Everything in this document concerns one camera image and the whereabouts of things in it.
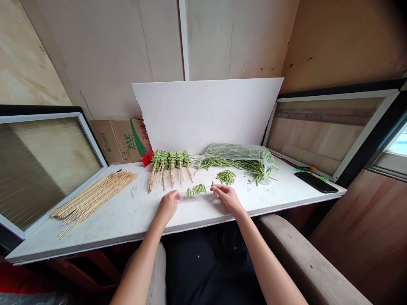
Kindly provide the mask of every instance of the chair armrest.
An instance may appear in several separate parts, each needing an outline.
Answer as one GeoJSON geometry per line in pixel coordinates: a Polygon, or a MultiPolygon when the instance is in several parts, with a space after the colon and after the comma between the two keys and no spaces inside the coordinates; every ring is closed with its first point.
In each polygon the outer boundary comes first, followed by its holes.
{"type": "Polygon", "coordinates": [[[288,221],[275,214],[253,220],[309,304],[371,305],[288,221]]]}

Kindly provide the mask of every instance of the cardboard box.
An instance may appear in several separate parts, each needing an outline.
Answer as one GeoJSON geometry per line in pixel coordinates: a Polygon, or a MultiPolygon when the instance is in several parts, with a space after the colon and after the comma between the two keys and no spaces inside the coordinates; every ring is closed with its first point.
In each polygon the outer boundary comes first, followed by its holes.
{"type": "Polygon", "coordinates": [[[140,162],[153,152],[142,119],[92,120],[91,123],[110,164],[140,162]]]}

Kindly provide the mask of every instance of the bundle of skewers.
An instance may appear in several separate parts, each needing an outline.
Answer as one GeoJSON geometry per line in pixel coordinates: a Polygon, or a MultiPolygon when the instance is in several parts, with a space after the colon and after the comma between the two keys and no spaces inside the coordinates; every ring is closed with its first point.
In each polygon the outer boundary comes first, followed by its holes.
{"type": "Polygon", "coordinates": [[[182,182],[184,181],[184,173],[182,167],[186,167],[188,174],[193,181],[193,173],[191,169],[191,157],[190,154],[184,150],[180,151],[169,151],[164,152],[162,150],[156,150],[152,158],[151,165],[153,170],[151,172],[150,182],[148,184],[148,193],[151,193],[153,190],[153,185],[158,178],[158,183],[163,185],[163,190],[165,191],[165,171],[170,171],[170,181],[169,186],[174,188],[176,180],[176,169],[179,169],[179,181],[182,187],[182,182]]]}
{"type": "Polygon", "coordinates": [[[111,173],[109,176],[100,179],[87,190],[75,196],[62,206],[52,209],[51,217],[58,218],[64,222],[61,226],[73,222],[57,239],[66,236],[79,223],[88,219],[94,212],[102,207],[106,202],[116,196],[121,190],[136,180],[138,173],[119,172],[111,173]]]}

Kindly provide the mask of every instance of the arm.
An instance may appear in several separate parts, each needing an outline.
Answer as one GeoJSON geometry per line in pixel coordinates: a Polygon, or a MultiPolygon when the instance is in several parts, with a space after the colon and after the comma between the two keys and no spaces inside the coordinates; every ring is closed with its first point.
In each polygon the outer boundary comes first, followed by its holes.
{"type": "Polygon", "coordinates": [[[165,226],[177,209],[180,198],[178,191],[171,191],[161,199],[150,228],[110,301],[110,305],[145,305],[147,303],[158,244],[165,226]]]}
{"type": "Polygon", "coordinates": [[[256,225],[237,198],[234,189],[223,184],[216,184],[211,191],[223,201],[239,225],[267,304],[308,304],[264,241],[256,225]]]}

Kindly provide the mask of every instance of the person's left hand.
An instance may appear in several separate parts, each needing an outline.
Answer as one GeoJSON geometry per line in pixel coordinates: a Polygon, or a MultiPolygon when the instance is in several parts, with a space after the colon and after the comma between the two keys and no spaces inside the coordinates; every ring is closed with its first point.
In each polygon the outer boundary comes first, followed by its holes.
{"type": "Polygon", "coordinates": [[[160,205],[158,206],[156,216],[154,218],[166,226],[170,219],[174,216],[178,207],[178,200],[180,199],[181,194],[177,190],[165,194],[161,198],[160,205]]]}

